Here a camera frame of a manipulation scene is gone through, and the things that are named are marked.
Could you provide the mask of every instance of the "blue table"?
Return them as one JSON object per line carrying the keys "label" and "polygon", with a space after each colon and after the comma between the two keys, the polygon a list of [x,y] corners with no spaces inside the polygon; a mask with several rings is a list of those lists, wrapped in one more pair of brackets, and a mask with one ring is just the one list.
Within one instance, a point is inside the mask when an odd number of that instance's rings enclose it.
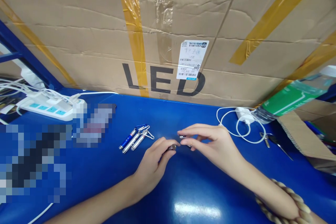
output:
{"label": "blue table", "polygon": [[[63,89],[64,95],[78,90]],[[72,179],[67,184],[61,203],[55,203],[35,223],[42,223],[69,207],[96,195],[135,172],[152,140],[146,138],[135,151],[125,155],[118,149],[121,142],[138,124],[150,125],[155,138],[177,139],[177,130],[194,123],[217,125],[218,107],[180,103],[117,94],[82,96],[87,103],[117,105],[115,118],[98,148],[72,148]],[[11,124],[62,124],[58,120],[27,112]],[[236,115],[230,113],[223,124],[235,131]],[[252,124],[251,141],[260,139],[258,125]],[[336,179],[315,170],[286,137],[277,122],[267,125],[285,145],[291,161],[277,146],[264,142],[250,144],[233,137],[242,155],[270,178],[291,187],[305,203],[328,223],[336,223]],[[0,223],[28,223],[47,206],[46,197],[28,203],[0,206]],[[137,204],[115,214],[106,223],[267,223],[254,201],[254,195],[220,171],[200,152],[181,146],[169,161],[166,172],[153,190]]]}

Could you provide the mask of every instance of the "rope bracelet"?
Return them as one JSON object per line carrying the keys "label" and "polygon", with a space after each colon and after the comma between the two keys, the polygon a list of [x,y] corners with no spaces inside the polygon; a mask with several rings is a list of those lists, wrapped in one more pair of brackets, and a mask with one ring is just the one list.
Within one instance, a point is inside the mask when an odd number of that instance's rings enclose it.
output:
{"label": "rope bracelet", "polygon": [[278,185],[282,190],[284,190],[286,193],[289,194],[289,196],[292,197],[295,204],[299,208],[299,214],[300,217],[295,218],[295,220],[287,220],[283,217],[275,216],[273,213],[271,213],[267,208],[266,205],[261,201],[261,199],[258,198],[258,196],[255,196],[255,200],[260,206],[262,212],[266,215],[266,217],[276,223],[276,224],[308,224],[313,222],[313,218],[310,215],[310,208],[304,204],[303,199],[297,195],[292,189],[286,187],[283,183],[276,181],[275,179],[271,179],[276,185]]}

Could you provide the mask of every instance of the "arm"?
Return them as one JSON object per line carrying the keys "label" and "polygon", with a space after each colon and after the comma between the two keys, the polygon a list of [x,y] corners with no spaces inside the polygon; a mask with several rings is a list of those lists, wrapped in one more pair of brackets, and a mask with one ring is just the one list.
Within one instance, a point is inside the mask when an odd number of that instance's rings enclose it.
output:
{"label": "arm", "polygon": [[[258,195],[275,214],[286,219],[299,217],[293,199],[243,158],[226,128],[194,124],[178,131],[178,134],[190,137],[182,140],[182,145],[191,145],[192,151],[199,150],[219,169]],[[191,138],[193,135],[198,135],[197,139]],[[211,142],[202,143],[205,139]],[[311,216],[313,223],[326,223],[314,213]]]}
{"label": "arm", "polygon": [[174,150],[166,151],[172,144],[180,145],[176,140],[158,139],[146,150],[133,175],[46,223],[99,224],[120,210],[137,203],[150,193],[163,177],[168,160],[176,153]]}

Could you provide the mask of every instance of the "power strip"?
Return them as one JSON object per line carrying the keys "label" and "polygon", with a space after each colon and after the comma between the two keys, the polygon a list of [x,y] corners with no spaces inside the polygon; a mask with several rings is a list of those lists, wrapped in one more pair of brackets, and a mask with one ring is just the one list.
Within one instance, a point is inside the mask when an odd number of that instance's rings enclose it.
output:
{"label": "power strip", "polygon": [[[83,99],[78,99],[78,105],[79,104],[86,104],[86,102]],[[31,98],[26,97],[23,100],[19,101],[17,103],[18,106],[20,106],[21,109],[34,112],[37,114],[45,115],[48,117],[52,117],[58,120],[62,121],[71,121],[74,118],[74,109],[70,109],[68,112],[59,110],[53,106],[47,107],[43,106],[41,104],[35,103]]]}

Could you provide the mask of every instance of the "charger plug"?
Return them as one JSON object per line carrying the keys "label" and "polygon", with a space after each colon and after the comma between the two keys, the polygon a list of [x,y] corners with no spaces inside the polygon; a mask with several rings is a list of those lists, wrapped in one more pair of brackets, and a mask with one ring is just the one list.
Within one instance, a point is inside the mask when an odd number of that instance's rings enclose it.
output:
{"label": "charger plug", "polygon": [[72,104],[77,104],[79,102],[79,97],[81,94],[74,94],[72,96],[70,96],[69,100],[70,102],[72,102]]}
{"label": "charger plug", "polygon": [[251,124],[255,121],[249,109],[237,107],[235,111],[238,117],[238,121],[243,121],[246,124]]}
{"label": "charger plug", "polygon": [[35,103],[41,104],[43,106],[48,106],[49,97],[45,96],[41,91],[27,91],[27,97],[32,99]]}
{"label": "charger plug", "polygon": [[69,110],[72,109],[72,106],[66,103],[65,101],[63,101],[62,98],[59,98],[59,99],[52,98],[52,99],[49,99],[47,103],[64,112],[68,112]]}

